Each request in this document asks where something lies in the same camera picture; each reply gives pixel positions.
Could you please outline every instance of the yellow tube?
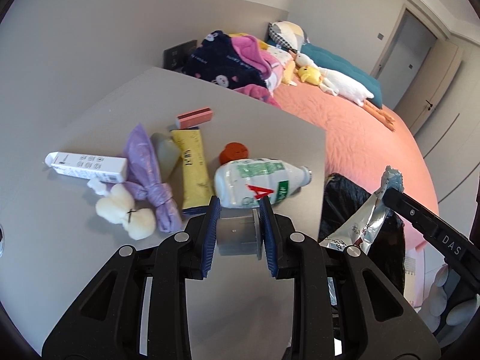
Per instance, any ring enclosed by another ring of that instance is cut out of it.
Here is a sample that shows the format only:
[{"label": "yellow tube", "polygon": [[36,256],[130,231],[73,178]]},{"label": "yellow tube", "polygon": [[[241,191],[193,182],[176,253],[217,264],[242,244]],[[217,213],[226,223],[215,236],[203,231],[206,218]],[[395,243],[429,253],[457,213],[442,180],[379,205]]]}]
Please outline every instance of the yellow tube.
[{"label": "yellow tube", "polygon": [[173,130],[183,160],[183,206],[186,215],[204,214],[213,195],[200,130]]}]

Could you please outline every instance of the white table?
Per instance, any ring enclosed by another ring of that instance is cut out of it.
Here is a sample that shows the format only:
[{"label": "white table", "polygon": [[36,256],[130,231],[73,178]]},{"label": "white table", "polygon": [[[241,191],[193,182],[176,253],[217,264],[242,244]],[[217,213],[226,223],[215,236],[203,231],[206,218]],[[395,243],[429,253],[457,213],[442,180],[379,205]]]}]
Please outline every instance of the white table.
[{"label": "white table", "polygon": [[[167,133],[176,115],[201,107],[214,110],[213,120],[201,125],[211,176],[229,142],[245,144],[252,158],[277,158],[311,169],[311,184],[274,211],[289,216],[297,231],[316,238],[325,132],[211,83],[159,68],[147,70],[66,126],[50,151],[118,155],[137,123],[149,134]],[[95,214],[98,196],[86,180],[58,175],[42,159],[34,161],[27,174],[13,175],[18,189],[0,218],[5,236],[0,300],[40,352],[63,312],[120,246],[145,249],[158,245],[165,235],[131,240],[121,226]],[[178,166],[169,182],[179,206],[181,180]],[[216,253],[208,278],[188,281],[187,307],[194,360],[278,360],[290,338],[293,283],[273,280],[265,259]]]}]

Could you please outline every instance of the navy blanket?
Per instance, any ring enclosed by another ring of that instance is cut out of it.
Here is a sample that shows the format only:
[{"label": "navy blanket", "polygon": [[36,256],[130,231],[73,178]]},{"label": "navy blanket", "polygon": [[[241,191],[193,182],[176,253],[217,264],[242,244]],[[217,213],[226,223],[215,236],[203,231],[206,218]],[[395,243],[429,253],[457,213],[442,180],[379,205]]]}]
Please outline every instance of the navy blanket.
[{"label": "navy blanket", "polygon": [[260,71],[241,60],[230,37],[222,31],[207,35],[188,59],[182,73],[229,89],[249,84],[267,87]]}]

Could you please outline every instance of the white box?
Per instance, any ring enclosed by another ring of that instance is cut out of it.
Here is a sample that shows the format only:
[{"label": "white box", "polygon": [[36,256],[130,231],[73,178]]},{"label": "white box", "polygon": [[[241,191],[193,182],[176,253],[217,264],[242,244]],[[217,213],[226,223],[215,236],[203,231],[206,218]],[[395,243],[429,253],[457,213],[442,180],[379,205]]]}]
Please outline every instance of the white box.
[{"label": "white box", "polygon": [[127,177],[127,159],[103,155],[55,151],[45,157],[45,164],[61,175],[105,183],[123,183]]}]

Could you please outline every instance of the door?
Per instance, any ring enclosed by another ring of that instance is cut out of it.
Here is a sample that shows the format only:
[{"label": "door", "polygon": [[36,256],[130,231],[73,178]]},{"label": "door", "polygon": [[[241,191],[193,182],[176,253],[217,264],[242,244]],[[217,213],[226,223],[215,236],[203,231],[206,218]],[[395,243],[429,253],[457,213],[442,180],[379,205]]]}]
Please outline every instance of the door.
[{"label": "door", "polygon": [[382,66],[378,81],[383,104],[394,109],[417,75],[437,38],[409,11],[405,11],[395,33],[391,53]]},{"label": "door", "polygon": [[415,135],[425,123],[452,83],[462,61],[463,50],[438,39],[428,53],[417,76],[395,108]]}]

